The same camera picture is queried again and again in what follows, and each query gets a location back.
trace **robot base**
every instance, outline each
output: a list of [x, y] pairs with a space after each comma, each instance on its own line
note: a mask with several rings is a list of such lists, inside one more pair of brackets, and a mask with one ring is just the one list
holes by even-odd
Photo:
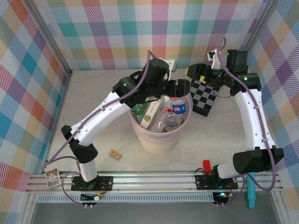
[[232, 178], [221, 179], [218, 176], [217, 166], [213, 167], [209, 175], [196, 175], [197, 190], [235, 190], [238, 189], [237, 181]]
[[111, 191], [112, 186], [112, 176], [97, 176], [88, 183], [86, 183], [81, 176], [74, 176], [71, 191]]

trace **teal marker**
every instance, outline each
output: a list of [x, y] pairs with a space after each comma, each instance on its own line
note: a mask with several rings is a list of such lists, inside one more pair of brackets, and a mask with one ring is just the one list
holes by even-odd
[[[256, 178], [255, 173], [249, 173], [254, 179]], [[256, 201], [256, 185], [252, 181], [252, 179], [247, 176], [247, 199], [248, 205], [250, 209], [254, 209], [254, 204]]]

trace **trash bin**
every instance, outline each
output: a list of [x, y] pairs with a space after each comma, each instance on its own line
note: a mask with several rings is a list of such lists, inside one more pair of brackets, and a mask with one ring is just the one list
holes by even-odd
[[131, 122], [133, 125], [133, 130], [138, 136], [138, 139], [140, 141], [140, 144], [149, 152], [151, 153], [157, 153], [162, 154], [170, 151], [172, 148], [175, 147], [175, 145], [178, 143], [178, 138], [184, 131], [184, 128], [188, 121], [191, 118], [192, 108], [193, 108], [193, 101], [191, 94], [188, 93], [185, 97], [186, 103], [186, 113], [187, 118], [183, 122], [182, 126], [180, 126], [178, 129], [166, 132], [166, 133], [154, 133], [151, 132], [144, 127], [140, 126], [137, 121], [133, 118], [132, 112], [129, 112]]

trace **bottle label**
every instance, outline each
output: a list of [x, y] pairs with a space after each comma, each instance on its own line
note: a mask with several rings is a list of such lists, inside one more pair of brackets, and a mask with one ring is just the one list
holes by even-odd
[[173, 112], [176, 114], [182, 114], [186, 112], [186, 104], [182, 105], [173, 105]]
[[169, 109], [169, 108], [167, 108], [167, 107], [165, 107], [165, 106], [162, 108], [162, 110], [165, 110], [165, 111], [167, 111], [167, 112], [171, 112], [171, 111], [172, 111], [171, 109]]

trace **plaid wallpaper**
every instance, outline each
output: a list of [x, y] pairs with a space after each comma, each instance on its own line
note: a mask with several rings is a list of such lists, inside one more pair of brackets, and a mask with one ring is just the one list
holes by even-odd
[[277, 167], [299, 220], [299, 1], [280, 0], [249, 55], [260, 74], [269, 129], [285, 157]]
[[38, 174], [67, 76], [21, 0], [0, 0], [0, 224]]
[[268, 0], [35, 0], [73, 69], [137, 69], [150, 49], [179, 67], [220, 37], [240, 48]]

